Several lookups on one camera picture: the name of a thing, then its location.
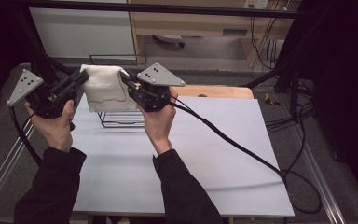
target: person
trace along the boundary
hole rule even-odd
[[[171,88],[171,95],[177,93]],[[34,111],[25,105],[31,115]],[[222,218],[205,189],[188,171],[172,148],[169,132],[175,116],[172,105],[158,112],[144,112],[145,132],[158,156],[153,157],[168,224],[221,224]],[[69,123],[74,118],[74,102],[68,101],[56,119],[32,116],[32,123],[43,134],[48,147],[32,188],[16,203],[14,223],[69,223],[86,155],[72,147]]]

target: white cloth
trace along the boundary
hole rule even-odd
[[[89,80],[83,84],[89,103],[89,112],[113,112],[137,110],[136,102],[128,94],[128,87],[121,82],[118,66],[83,64],[83,70],[89,74]]]

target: white tabletop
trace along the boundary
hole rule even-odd
[[[181,97],[234,141],[278,166],[257,100]],[[177,109],[170,139],[187,168],[224,217],[292,217],[279,176],[239,151],[198,119]],[[74,211],[160,216],[164,206],[154,170],[156,155],[143,128],[104,128],[82,97],[72,131],[88,157]]]

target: black sleeve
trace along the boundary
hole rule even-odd
[[[222,224],[205,189],[174,149],[153,158],[161,180],[167,224]]]
[[[69,153],[48,147],[32,188],[17,202],[15,224],[68,224],[86,155],[71,148]]]

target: floor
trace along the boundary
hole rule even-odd
[[[168,44],[148,36],[145,44],[147,63],[159,62],[166,68],[174,71],[187,84],[228,85],[238,86],[248,83],[257,77],[266,74],[269,69],[260,64],[255,68],[249,68],[246,57],[241,51],[236,38],[210,38],[210,37],[184,37],[186,46],[180,48],[174,44]],[[277,52],[282,43],[277,44]],[[17,138],[12,127],[6,109],[5,101],[8,99],[18,80],[21,67],[12,71],[12,77],[2,89],[0,100],[0,165],[4,162],[9,149]],[[262,83],[253,89],[255,98],[259,101],[265,121],[285,119],[288,117],[287,102],[290,93],[276,93],[273,85],[276,78]],[[311,88],[312,83],[305,81],[305,86]],[[266,103],[266,93],[269,94],[270,102]],[[304,105],[309,101],[309,96],[300,96],[299,102]],[[19,119],[25,119],[22,105],[19,105]],[[282,129],[269,135],[271,144],[282,169],[287,168],[293,161],[300,149],[298,138],[298,125]],[[328,140],[320,127],[317,115],[309,116],[304,121],[306,146],[314,157],[321,173],[324,176],[328,188],[334,197],[334,203],[342,215],[341,220],[332,220],[329,216],[328,202],[315,214],[296,212],[296,216],[289,218],[289,223],[358,223],[358,185],[345,163],[333,160],[333,151],[328,145]],[[35,147],[44,147],[44,140],[34,133],[32,141]],[[305,176],[308,180],[316,183],[314,173],[307,162],[307,157],[302,156],[293,168],[296,172]],[[6,184],[0,191],[0,223],[10,223],[14,203],[29,188],[36,168],[26,153],[19,156],[19,160]],[[288,176],[290,198],[293,204],[306,210],[312,210],[318,205],[314,191],[301,179]],[[72,223],[87,223],[87,216],[73,215]],[[267,217],[237,217],[236,224],[245,223],[283,223],[282,219]]]

